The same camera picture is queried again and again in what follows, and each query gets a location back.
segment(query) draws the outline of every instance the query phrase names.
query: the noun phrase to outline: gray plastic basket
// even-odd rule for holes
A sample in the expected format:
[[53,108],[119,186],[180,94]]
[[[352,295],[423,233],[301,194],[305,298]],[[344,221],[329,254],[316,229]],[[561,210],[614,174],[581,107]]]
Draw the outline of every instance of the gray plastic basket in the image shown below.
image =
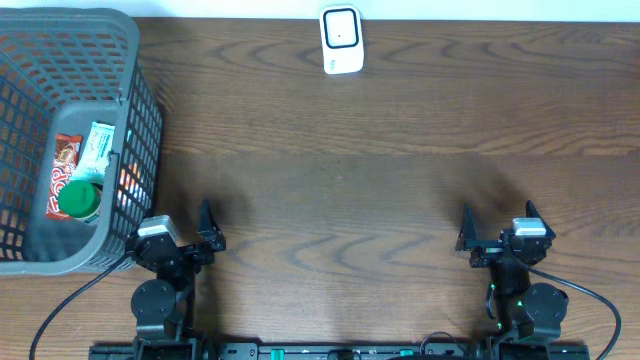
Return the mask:
[[[104,270],[151,207],[162,119],[139,37],[114,10],[0,9],[0,274]],[[94,121],[116,129],[99,223],[47,219],[55,136]]]

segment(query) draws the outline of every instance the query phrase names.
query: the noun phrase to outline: cable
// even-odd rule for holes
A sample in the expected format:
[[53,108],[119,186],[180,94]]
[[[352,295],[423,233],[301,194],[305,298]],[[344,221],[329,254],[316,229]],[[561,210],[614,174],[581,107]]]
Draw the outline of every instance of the cable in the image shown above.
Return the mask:
[[431,334],[429,334],[426,338],[424,338],[424,340],[422,340],[422,344],[420,344],[420,355],[425,355],[425,346],[427,346],[427,344],[429,343],[429,340],[431,339],[432,336],[435,335],[446,335],[448,337],[451,338],[451,340],[453,340],[453,343],[456,344],[456,346],[458,347],[458,349],[460,349],[462,351],[462,355],[466,356],[467,355],[467,350],[465,350],[462,346],[460,346],[460,344],[458,343],[458,340],[456,340],[456,338],[454,338],[453,336],[451,336],[451,334],[449,334],[446,331],[436,331],[436,332],[432,332]]
[[78,295],[82,294],[88,288],[90,288],[93,285],[97,284],[98,281],[104,279],[113,270],[115,270],[118,266],[120,266],[120,264],[122,264],[127,258],[128,258],[128,256],[126,254],[122,255],[122,257],[120,259],[118,259],[116,262],[114,262],[113,265],[109,266],[109,268],[107,268],[107,270],[105,270],[102,274],[98,275],[98,277],[96,277],[95,279],[89,281],[86,285],[84,285],[80,289],[76,290],[73,294],[69,295],[68,298],[64,299],[64,301],[61,302],[60,305],[58,305],[58,307],[55,308],[55,310],[53,310],[51,312],[49,317],[47,317],[47,319],[42,323],[42,326],[40,326],[40,329],[38,329],[38,332],[36,333],[36,336],[34,336],[34,338],[33,338],[33,342],[31,343],[31,350],[29,350],[29,360],[35,360],[35,358],[36,358],[36,348],[38,347],[38,341],[40,341],[40,337],[44,333],[44,330],[47,328],[47,326],[49,326],[49,323],[53,320],[53,318],[56,317],[56,315],[58,315],[60,310],[62,310],[65,306],[67,306],[67,304],[69,304],[73,299],[78,297]]
[[515,263],[521,267],[524,270],[527,270],[530,273],[536,274],[538,276],[541,276],[545,279],[549,279],[551,281],[555,281],[557,283],[560,283],[564,286],[568,286],[572,289],[578,290],[581,293],[587,294],[591,297],[593,297],[594,299],[602,302],[603,304],[607,305],[607,307],[609,309],[611,309],[611,312],[613,312],[613,316],[615,316],[616,318],[616,329],[613,332],[613,336],[611,336],[611,340],[609,340],[609,344],[607,344],[607,347],[604,348],[604,350],[602,351],[602,353],[598,356],[597,360],[603,360],[604,358],[607,357],[607,355],[609,354],[609,352],[611,351],[611,349],[613,349],[613,347],[616,345],[616,342],[618,341],[618,338],[620,337],[620,329],[622,328],[622,318],[620,317],[620,313],[618,312],[618,309],[616,308],[615,305],[613,305],[613,303],[609,300],[607,300],[607,298],[605,298],[604,296],[591,291],[585,287],[582,287],[578,284],[574,284],[569,280],[565,280],[563,278],[559,278],[557,276],[553,276],[551,274],[547,274],[543,271],[537,270],[532,268],[531,266],[523,263],[522,261],[520,261],[520,259],[518,259],[515,255],[515,253],[513,252],[513,249],[511,249],[511,246],[509,246],[508,244],[506,245],[506,247],[509,250],[509,253],[511,254],[511,257],[513,258],[513,260],[515,261]]

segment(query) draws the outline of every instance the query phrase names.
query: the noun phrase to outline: white and green package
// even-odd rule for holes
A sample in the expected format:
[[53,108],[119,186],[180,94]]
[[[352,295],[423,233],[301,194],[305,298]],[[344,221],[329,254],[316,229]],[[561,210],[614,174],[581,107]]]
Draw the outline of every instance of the white and green package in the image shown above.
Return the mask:
[[80,163],[71,180],[85,180],[94,184],[104,184],[104,173],[109,165],[109,152],[113,142],[114,126],[94,122],[91,133],[82,150]]

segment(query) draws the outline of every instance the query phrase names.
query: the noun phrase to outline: white wall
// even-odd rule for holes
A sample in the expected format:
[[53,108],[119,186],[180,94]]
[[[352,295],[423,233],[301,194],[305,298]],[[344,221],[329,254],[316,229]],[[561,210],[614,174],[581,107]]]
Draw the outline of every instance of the white wall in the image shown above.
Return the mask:
[[315,19],[351,4],[363,19],[640,21],[640,0],[0,0],[0,6],[110,7],[130,16]]

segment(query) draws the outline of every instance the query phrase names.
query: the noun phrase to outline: red snack package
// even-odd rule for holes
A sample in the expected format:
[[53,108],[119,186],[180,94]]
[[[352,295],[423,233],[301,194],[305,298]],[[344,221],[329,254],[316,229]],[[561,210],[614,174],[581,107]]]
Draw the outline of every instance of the red snack package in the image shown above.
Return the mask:
[[78,153],[82,136],[56,135],[56,154],[53,157],[53,170],[51,170],[51,185],[49,186],[49,198],[47,201],[47,213],[49,219],[68,220],[71,216],[65,214],[58,206],[60,190],[71,182],[71,174],[78,166]]

